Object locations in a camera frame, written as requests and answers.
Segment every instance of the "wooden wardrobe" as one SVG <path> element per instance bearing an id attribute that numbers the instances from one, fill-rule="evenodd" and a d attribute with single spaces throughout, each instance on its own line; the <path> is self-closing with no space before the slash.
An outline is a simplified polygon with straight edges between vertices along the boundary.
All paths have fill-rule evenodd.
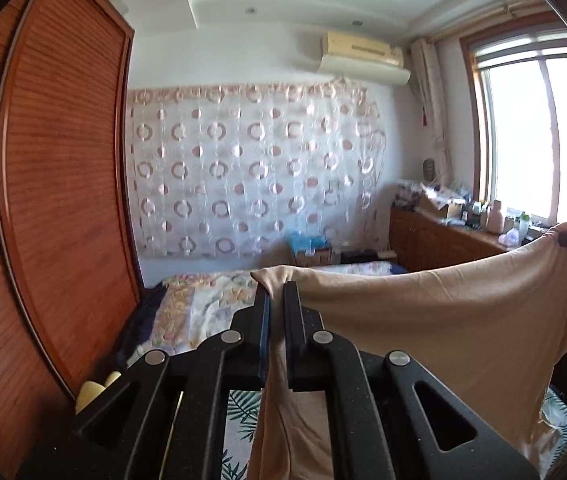
<path id="1" fill-rule="evenodd" d="M 0 473 L 108 369 L 140 282 L 122 190 L 133 31 L 107 0 L 0 11 Z"/>

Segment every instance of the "air conditioner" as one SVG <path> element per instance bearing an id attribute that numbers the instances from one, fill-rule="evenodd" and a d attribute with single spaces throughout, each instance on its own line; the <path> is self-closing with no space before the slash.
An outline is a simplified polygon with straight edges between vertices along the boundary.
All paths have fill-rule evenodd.
<path id="1" fill-rule="evenodd" d="M 321 39 L 319 72 L 350 79 L 403 85 L 410 70 L 403 68 L 403 52 L 398 46 L 359 36 L 327 32 Z"/>

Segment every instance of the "polka dot curtain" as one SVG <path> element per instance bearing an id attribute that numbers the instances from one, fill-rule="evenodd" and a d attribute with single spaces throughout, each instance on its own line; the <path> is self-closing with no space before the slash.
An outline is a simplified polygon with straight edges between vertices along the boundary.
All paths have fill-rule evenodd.
<path id="1" fill-rule="evenodd" d="M 365 244 L 385 133 L 366 88 L 263 84 L 131 91 L 127 168 L 146 256 L 256 256 L 288 231 Z"/>

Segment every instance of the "tan cloth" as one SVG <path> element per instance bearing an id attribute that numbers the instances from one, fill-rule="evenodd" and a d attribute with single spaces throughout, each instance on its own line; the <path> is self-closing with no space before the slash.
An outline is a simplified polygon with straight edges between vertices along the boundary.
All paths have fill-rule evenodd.
<path id="1" fill-rule="evenodd" d="M 323 393 L 287 387 L 288 281 L 297 282 L 302 303 L 320 311 L 327 330 L 373 354 L 409 352 L 539 466 L 552 440 L 539 409 L 567 350 L 567 248 L 556 236 L 565 229 L 478 262 L 400 276 L 285 266 L 253 272 L 272 295 L 272 343 L 248 479 L 333 478 Z"/>

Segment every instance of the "wooden window frame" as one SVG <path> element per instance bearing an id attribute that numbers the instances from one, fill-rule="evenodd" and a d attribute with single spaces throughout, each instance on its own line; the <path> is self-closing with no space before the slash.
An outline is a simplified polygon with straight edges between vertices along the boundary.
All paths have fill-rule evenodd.
<path id="1" fill-rule="evenodd" d="M 492 27 L 484 28 L 463 38 L 459 38 L 463 61 L 468 76 L 468 90 L 470 91 L 470 104 L 472 110 L 472 122 L 474 130 L 475 145 L 475 174 L 473 182 L 474 200 L 487 200 L 493 187 L 494 176 L 492 175 L 493 146 L 490 139 L 488 127 L 489 113 L 486 108 L 486 98 L 483 79 L 477 69 L 475 56 L 470 50 L 470 45 L 479 41 L 489 40 L 500 34 L 514 32 L 522 28 L 553 23 L 560 20 L 556 12 L 547 10 L 537 14 L 529 14 L 521 18 L 515 18 L 505 23 L 499 23 Z"/>

